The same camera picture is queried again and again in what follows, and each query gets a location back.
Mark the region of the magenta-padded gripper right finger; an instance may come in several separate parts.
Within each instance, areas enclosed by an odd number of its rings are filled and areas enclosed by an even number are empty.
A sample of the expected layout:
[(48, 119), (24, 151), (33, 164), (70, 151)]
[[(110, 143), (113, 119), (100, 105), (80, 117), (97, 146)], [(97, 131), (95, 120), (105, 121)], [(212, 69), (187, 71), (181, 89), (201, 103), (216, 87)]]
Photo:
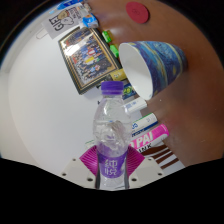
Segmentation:
[(126, 189), (143, 187), (163, 176), (163, 170), (152, 157), (145, 158), (136, 149), (128, 148), (125, 174)]

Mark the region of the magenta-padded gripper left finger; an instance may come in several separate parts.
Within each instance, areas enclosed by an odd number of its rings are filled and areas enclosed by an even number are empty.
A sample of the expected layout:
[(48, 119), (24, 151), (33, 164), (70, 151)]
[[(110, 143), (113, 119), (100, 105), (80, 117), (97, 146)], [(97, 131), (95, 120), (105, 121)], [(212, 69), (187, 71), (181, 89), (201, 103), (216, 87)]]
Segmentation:
[(80, 158), (73, 158), (62, 171), (61, 177), (84, 188), (99, 188), (96, 147), (89, 148)]

